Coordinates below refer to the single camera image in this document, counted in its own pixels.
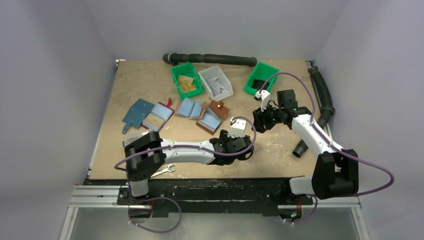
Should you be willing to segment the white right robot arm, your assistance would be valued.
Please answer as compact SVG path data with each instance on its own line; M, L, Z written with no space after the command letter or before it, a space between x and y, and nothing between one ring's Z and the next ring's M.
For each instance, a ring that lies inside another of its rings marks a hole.
M292 204L300 195L314 195L324 200L358 192L358 162L345 156L356 152L332 143L311 119L311 111L305 106L298 106L293 90L279 91L277 107L270 105L271 94L266 90L257 91L254 98L260 102L260 107L252 113L257 132L264 133L276 124L284 124L304 141L316 157L312 176L293 177L281 189L280 196L284 202Z

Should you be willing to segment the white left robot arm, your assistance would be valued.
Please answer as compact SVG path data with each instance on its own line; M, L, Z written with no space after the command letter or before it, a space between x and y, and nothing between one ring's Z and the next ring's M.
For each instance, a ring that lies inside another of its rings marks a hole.
M219 137L200 142L177 142L161 138L157 131L146 131L123 141L129 197L138 205L149 199L149 179L163 165L196 163L225 166L248 160L254 152L255 139L230 137L221 130Z

